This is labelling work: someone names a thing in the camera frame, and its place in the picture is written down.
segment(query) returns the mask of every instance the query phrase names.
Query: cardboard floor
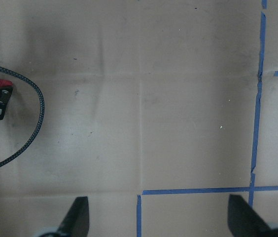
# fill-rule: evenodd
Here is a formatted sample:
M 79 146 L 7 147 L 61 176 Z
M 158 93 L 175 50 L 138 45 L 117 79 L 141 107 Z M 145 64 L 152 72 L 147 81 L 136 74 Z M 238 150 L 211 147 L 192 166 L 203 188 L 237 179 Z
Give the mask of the cardboard floor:
M 46 107 L 32 145 L 0 168 L 0 237 L 58 226 L 77 196 L 89 197 L 89 237 L 230 237 L 229 193 L 278 223 L 278 1 L 0 0 L 0 66 L 34 81 Z M 39 102 L 0 78 L 14 83 L 2 161 Z

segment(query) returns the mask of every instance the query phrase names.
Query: red clip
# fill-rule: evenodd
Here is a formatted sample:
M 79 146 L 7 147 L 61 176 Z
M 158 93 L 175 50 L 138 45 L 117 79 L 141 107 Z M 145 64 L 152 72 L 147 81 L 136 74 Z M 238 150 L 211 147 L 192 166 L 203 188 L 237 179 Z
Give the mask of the red clip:
M 9 80 L 0 79 L 0 87 L 13 86 L 13 83 Z

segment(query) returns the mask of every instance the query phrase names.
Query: black cable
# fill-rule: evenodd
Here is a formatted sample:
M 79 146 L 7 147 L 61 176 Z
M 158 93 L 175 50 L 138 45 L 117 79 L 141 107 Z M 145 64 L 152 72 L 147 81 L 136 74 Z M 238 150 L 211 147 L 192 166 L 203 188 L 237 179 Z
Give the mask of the black cable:
M 32 82 L 31 80 L 29 80 L 28 78 L 26 78 L 25 76 L 22 76 L 21 74 L 18 74 L 16 72 L 13 72 L 9 69 L 0 67 L 0 72 L 1 73 L 5 73 L 8 75 L 11 75 L 15 78 L 18 78 L 24 82 L 26 82 L 27 84 L 29 84 L 38 94 L 39 97 L 39 105 L 40 105 L 40 111 L 39 111 L 39 118 L 38 118 L 38 123 L 36 125 L 36 128 L 34 130 L 34 132 L 32 133 L 32 135 L 30 136 L 30 138 L 28 139 L 28 141 L 13 155 L 11 155 L 10 157 L 8 157 L 7 159 L 3 160 L 0 162 L 0 167 L 4 166 L 5 164 L 8 164 L 9 162 L 11 162 L 12 160 L 14 160 L 15 158 L 17 158 L 21 153 L 23 153 L 27 147 L 30 146 L 30 144 L 33 142 L 33 140 L 35 139 L 35 137 L 37 136 L 41 125 L 42 125 L 42 121 L 44 119 L 44 112 L 45 112 L 45 103 L 44 103 L 44 97 L 39 89 L 39 87 Z

